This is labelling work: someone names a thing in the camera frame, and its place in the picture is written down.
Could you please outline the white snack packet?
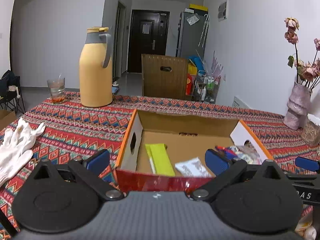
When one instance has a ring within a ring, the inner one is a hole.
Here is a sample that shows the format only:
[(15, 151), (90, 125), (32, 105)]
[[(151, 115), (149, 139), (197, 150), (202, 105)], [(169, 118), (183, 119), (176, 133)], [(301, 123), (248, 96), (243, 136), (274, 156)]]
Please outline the white snack packet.
[(199, 157), (176, 163), (175, 168), (184, 177), (212, 177), (205, 166), (201, 163)]

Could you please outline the green snack packet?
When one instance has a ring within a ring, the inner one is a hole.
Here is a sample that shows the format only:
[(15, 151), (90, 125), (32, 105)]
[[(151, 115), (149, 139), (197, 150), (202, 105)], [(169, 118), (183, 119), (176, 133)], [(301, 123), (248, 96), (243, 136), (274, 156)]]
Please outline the green snack packet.
[(174, 177), (175, 171), (167, 154), (165, 144), (145, 144), (153, 174)]

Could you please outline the patterned red tablecloth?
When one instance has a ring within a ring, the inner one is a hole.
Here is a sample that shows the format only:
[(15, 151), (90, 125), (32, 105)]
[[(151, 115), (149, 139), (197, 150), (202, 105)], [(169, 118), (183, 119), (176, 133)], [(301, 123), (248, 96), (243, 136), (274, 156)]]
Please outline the patterned red tablecloth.
[[(229, 169), (191, 192), (120, 190), (115, 164), (134, 110), (243, 120), (271, 159), (253, 145), (228, 146)], [(297, 157), (319, 160), (300, 131), (279, 114), (211, 103), (116, 96), (104, 107), (85, 107), (80, 95), (46, 100), (25, 113), (32, 128), (44, 122), (31, 161), (1, 189), (1, 232), (13, 239), (300, 239), (303, 209), (284, 171), (315, 174)], [(108, 167), (96, 176), (84, 160), (107, 149)]]

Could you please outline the red cardboard pumpkin box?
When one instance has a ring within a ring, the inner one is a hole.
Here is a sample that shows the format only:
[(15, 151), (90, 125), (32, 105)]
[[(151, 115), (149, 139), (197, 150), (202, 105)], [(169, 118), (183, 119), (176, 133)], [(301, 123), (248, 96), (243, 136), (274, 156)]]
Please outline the red cardboard pumpkin box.
[(164, 144), (171, 165), (199, 158), (215, 146), (244, 145), (249, 141), (262, 160), (271, 159), (263, 143), (243, 120), (212, 119), (192, 115), (170, 115), (134, 110), (118, 153), (115, 173), (119, 188), (130, 191), (191, 192), (209, 178), (154, 174), (145, 146)]

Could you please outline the pink textured vase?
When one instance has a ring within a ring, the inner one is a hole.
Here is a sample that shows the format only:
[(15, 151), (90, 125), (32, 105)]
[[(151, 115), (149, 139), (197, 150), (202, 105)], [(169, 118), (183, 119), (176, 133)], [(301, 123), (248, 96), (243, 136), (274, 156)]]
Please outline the pink textured vase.
[(308, 114), (311, 93), (307, 87), (294, 82), (287, 102), (287, 113), (283, 120), (287, 127), (292, 130), (299, 128), (300, 118)]

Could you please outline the white cotton gloves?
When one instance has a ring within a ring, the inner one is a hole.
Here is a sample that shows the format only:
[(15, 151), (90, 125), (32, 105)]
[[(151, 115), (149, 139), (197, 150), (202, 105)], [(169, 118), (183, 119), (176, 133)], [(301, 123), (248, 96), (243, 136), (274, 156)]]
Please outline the white cotton gloves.
[(28, 122), (20, 118), (14, 131), (11, 128), (5, 130), (1, 144), (1, 186), (31, 160), (32, 148), (45, 128), (42, 122), (37, 129), (32, 129)]

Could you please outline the glass cup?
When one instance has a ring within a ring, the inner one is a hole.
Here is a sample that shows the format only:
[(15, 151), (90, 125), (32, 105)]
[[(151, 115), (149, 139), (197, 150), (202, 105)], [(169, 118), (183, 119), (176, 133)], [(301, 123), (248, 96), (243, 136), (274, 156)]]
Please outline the glass cup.
[(65, 100), (65, 78), (47, 80), (52, 103), (61, 103)]

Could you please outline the yellow thermos jug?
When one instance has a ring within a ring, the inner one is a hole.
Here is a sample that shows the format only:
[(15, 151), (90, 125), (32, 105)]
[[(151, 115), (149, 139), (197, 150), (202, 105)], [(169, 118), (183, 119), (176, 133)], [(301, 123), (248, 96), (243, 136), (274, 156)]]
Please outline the yellow thermos jug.
[(79, 59), (80, 101), (85, 107), (109, 105), (112, 98), (113, 38), (108, 27), (87, 29)]

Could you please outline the wooden chair back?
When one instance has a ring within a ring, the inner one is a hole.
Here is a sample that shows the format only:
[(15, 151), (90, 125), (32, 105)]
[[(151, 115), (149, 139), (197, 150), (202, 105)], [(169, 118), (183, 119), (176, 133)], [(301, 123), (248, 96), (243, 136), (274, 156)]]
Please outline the wooden chair back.
[(142, 94), (144, 96), (184, 99), (188, 61), (180, 57), (142, 55)]

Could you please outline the black folding chair with clothes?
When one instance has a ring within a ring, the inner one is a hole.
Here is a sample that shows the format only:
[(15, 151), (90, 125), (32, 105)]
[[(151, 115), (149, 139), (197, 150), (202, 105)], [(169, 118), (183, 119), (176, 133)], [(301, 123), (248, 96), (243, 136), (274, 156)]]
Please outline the black folding chair with clothes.
[(1, 109), (25, 113), (25, 105), (21, 92), (20, 76), (7, 70), (1, 77)]

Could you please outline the dried pink roses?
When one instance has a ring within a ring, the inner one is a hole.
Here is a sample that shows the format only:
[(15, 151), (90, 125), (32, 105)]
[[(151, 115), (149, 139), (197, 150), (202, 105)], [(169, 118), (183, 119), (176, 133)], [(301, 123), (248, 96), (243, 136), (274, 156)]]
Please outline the dried pink roses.
[(313, 91), (319, 85), (319, 30), (294, 17), (285, 18), (284, 23), (284, 38), (294, 49), (287, 65), (295, 69), (296, 82)]

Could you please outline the grey refrigerator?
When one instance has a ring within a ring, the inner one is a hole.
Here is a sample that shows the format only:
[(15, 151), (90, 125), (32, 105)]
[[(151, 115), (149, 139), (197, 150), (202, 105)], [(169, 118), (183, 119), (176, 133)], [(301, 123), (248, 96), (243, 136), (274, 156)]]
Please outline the grey refrigerator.
[(203, 39), (208, 19), (208, 12), (203, 10), (185, 9), (180, 13), (176, 57), (200, 56), (203, 58), (205, 50)]

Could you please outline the dark front door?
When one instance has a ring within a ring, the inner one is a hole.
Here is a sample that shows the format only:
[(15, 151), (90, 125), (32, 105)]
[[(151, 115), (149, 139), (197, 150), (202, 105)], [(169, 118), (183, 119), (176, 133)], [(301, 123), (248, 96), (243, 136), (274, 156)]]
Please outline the dark front door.
[(168, 11), (132, 10), (127, 72), (141, 73), (143, 54), (165, 55), (167, 48)]

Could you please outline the wall electrical panel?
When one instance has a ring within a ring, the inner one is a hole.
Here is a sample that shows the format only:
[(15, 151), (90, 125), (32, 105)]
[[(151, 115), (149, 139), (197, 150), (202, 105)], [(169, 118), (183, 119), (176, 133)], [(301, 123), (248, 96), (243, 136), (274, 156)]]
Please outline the wall electrical panel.
[(220, 21), (226, 20), (227, 17), (228, 17), (228, 0), (225, 0), (218, 7), (217, 18), (218, 18), (218, 21), (220, 22)]

